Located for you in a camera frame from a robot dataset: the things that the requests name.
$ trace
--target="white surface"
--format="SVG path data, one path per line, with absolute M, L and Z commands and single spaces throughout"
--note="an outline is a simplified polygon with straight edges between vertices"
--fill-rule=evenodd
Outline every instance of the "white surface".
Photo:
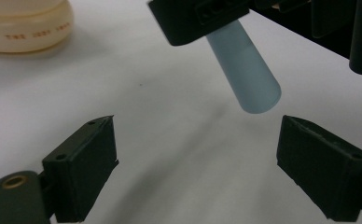
M 83 123 L 114 114 L 120 165 L 85 223 L 332 223 L 275 153 L 284 114 L 362 148 L 362 76 L 346 59 L 243 17 L 283 90 L 273 110 L 250 115 L 206 40 L 171 47 L 145 1 L 71 3 L 76 28 L 62 46 L 0 54 L 0 178 L 41 172 Z

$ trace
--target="cream-colored container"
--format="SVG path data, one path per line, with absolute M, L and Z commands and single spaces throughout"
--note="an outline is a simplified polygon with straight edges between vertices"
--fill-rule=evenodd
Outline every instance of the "cream-colored container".
M 65 39 L 73 23 L 67 0 L 0 0 L 0 52 L 46 49 Z

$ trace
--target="plastic container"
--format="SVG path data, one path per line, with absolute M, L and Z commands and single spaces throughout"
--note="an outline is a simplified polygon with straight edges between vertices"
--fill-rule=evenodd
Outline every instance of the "plastic container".
M 19 5 L 12 11 L 12 7 L 3 5 L 7 2 Z M 0 0 L 0 52 L 49 48 L 65 39 L 73 24 L 73 11 L 66 0 Z
M 259 114 L 277 104 L 280 85 L 239 21 L 206 37 L 244 111 Z

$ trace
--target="light blue cylinder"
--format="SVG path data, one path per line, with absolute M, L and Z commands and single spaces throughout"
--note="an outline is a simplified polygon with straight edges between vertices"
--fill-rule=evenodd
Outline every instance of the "light blue cylinder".
M 243 110 L 259 114 L 273 108 L 281 88 L 239 21 L 206 36 Z

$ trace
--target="white table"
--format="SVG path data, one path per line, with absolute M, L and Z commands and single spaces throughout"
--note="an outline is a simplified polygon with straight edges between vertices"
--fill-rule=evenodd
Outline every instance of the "white table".
M 250 115 L 205 38 L 170 46 L 143 0 L 71 3 L 65 43 L 0 54 L 0 178 L 41 172 L 83 123 L 113 114 L 120 165 L 87 224 L 333 223 L 275 154 L 284 114 L 362 148 L 362 76 L 348 60 L 251 12 L 241 22 L 283 96 Z

